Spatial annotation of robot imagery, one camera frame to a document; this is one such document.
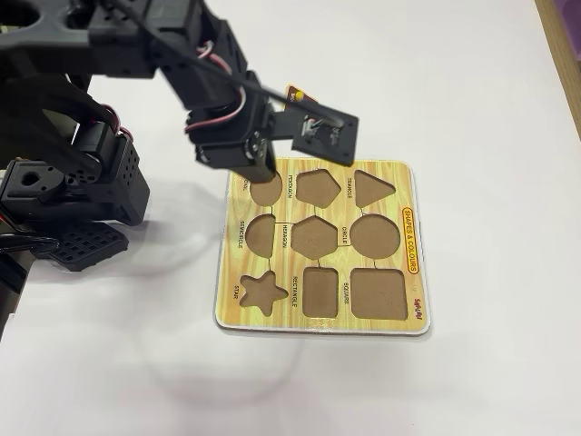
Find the white surface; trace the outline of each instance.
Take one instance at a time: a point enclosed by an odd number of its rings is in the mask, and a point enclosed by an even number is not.
[[[86,272],[34,265],[0,347],[2,434],[579,434],[581,144],[534,2],[210,3],[265,84],[359,116],[358,158],[412,166],[432,329],[218,330],[226,173],[194,162],[162,78],[97,79],[146,222]]]

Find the red and white wire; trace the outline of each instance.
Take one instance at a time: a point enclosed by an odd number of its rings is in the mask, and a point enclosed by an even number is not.
[[[208,49],[206,49],[204,51],[203,48],[198,47],[197,51],[201,52],[202,53],[201,55],[204,55],[204,54],[206,54]],[[216,54],[206,54],[205,56],[207,56],[212,62],[217,64],[226,73],[232,75],[231,67],[221,57],[219,57]],[[236,109],[234,109],[233,112],[231,112],[227,115],[224,115],[224,116],[219,116],[218,118],[212,118],[211,120],[200,121],[198,123],[189,124],[186,126],[185,131],[190,132],[191,130],[197,129],[199,127],[204,127],[205,125],[219,124],[219,123],[224,123],[228,120],[231,120],[234,116],[236,116],[237,114],[239,114],[241,112],[241,110],[244,108],[244,105],[246,104],[246,91],[244,90],[244,88],[242,86],[240,88],[238,88],[238,96],[240,97],[240,104],[238,105],[238,107]]]
[[[127,136],[131,140],[131,142],[133,142],[133,135],[131,134],[131,132],[129,132],[129,130],[126,129],[125,127],[121,126],[121,118],[119,117],[119,114],[116,113],[115,110],[109,104],[101,104],[101,106],[107,109],[115,119],[115,125],[112,126],[113,133],[117,135],[119,132],[121,132],[122,134]]]
[[[115,126],[112,126],[112,129],[114,134],[118,134],[119,129],[121,128],[121,118],[119,118],[119,114],[116,113],[109,104],[101,104],[101,106],[107,109],[115,118]]]
[[[212,41],[206,41],[206,43],[204,44],[204,47],[196,48],[196,51],[198,53],[201,52],[198,55],[198,59],[203,59],[204,57],[207,57],[212,52],[212,49],[214,48],[214,43]]]

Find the black cable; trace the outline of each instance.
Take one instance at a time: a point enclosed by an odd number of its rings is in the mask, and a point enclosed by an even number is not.
[[[0,254],[35,250],[36,253],[49,253],[56,250],[59,240],[38,233],[1,233]]]
[[[157,30],[151,28],[143,19],[129,6],[126,5],[123,0],[102,0],[102,4],[109,4],[112,5],[115,9],[119,9],[125,15],[127,15],[140,29],[142,29],[146,34],[148,34],[151,38],[155,41],[159,42],[160,44],[164,45],[166,48],[170,49],[178,56],[183,58],[188,64],[201,68],[202,70],[206,70],[210,73],[218,75],[220,78],[233,83],[237,84],[238,86],[243,86],[247,92],[254,92],[255,94],[265,95],[267,97],[272,98],[273,100],[277,100],[281,103],[285,103],[288,106],[297,107],[302,111],[305,111],[307,114],[316,115],[322,120],[324,120],[327,124],[332,127],[341,128],[345,122],[340,119],[337,115],[329,113],[326,110],[326,107],[317,104],[314,102],[297,102],[288,100],[284,95],[279,94],[275,91],[272,91],[267,88],[262,88],[260,85],[255,84],[251,81],[239,79],[234,77],[233,75],[229,75],[228,73],[224,72],[220,68],[213,66],[210,63],[204,62],[202,59],[198,59],[197,56],[192,55],[191,53],[182,50],[179,46],[174,46],[171,43],[168,43],[163,38],[163,35],[158,32]]]

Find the wooden edge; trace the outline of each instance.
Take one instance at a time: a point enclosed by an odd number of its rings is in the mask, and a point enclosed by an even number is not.
[[[535,0],[535,2],[577,133],[581,138],[581,72],[579,66],[569,46],[554,0]]]

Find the triangle cutout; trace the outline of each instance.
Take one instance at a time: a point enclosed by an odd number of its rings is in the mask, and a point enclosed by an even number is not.
[[[357,207],[369,206],[396,193],[396,188],[383,180],[361,170],[355,172],[355,204]]]

